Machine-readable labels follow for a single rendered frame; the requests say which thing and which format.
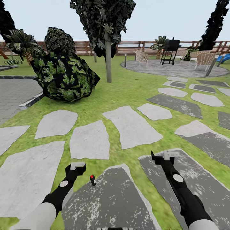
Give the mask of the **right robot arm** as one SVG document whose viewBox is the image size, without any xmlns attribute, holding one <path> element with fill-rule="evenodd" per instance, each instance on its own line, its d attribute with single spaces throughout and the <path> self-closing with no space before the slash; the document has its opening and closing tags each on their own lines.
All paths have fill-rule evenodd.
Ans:
<svg viewBox="0 0 230 230">
<path fill-rule="evenodd" d="M 196 195 L 187 188 L 185 180 L 174 168 L 174 158 L 180 153 L 164 151 L 164 156 L 152 153 L 152 160 L 156 165 L 161 165 L 167 177 L 167 188 L 189 230 L 219 230 L 210 216 L 205 212 L 204 206 Z"/>
</svg>

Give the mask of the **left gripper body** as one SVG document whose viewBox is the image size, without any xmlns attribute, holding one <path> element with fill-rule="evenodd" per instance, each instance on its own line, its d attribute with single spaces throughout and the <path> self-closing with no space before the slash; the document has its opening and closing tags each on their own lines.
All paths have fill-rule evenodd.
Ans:
<svg viewBox="0 0 230 230">
<path fill-rule="evenodd" d="M 83 174 L 83 166 L 82 167 L 76 167 L 75 170 L 70 170 L 71 167 L 67 167 L 65 172 L 66 172 L 66 176 L 68 175 L 74 175 L 75 178 L 77 178 L 77 176 L 82 175 Z"/>
</svg>

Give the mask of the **pesticide atomizer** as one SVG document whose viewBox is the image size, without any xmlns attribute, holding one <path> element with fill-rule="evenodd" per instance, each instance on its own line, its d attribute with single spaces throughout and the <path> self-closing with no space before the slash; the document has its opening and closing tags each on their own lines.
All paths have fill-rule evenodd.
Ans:
<svg viewBox="0 0 230 230">
<path fill-rule="evenodd" d="M 92 183 L 93 186 L 96 185 L 96 180 L 95 180 L 94 175 L 91 175 L 91 176 L 90 176 L 90 181 L 91 181 L 91 183 Z"/>
</svg>

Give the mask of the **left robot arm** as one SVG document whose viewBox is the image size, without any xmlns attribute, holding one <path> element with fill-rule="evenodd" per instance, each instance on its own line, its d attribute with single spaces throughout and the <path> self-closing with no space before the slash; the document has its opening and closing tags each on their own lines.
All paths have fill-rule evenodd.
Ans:
<svg viewBox="0 0 230 230">
<path fill-rule="evenodd" d="M 72 162 L 66 167 L 66 177 L 52 193 L 28 216 L 13 225 L 9 230 L 49 230 L 58 213 L 69 201 L 74 192 L 77 176 L 86 171 L 85 162 Z"/>
</svg>

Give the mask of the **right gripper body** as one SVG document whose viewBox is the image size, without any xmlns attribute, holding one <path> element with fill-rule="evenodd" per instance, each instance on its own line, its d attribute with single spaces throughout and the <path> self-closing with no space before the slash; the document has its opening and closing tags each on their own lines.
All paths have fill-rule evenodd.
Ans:
<svg viewBox="0 0 230 230">
<path fill-rule="evenodd" d="M 173 166 L 173 164 L 174 164 L 174 157 L 170 157 L 170 160 L 166 161 L 166 160 L 163 159 L 162 156 L 155 156 L 155 164 L 156 165 L 161 165 L 162 169 L 164 169 L 168 165 Z"/>
</svg>

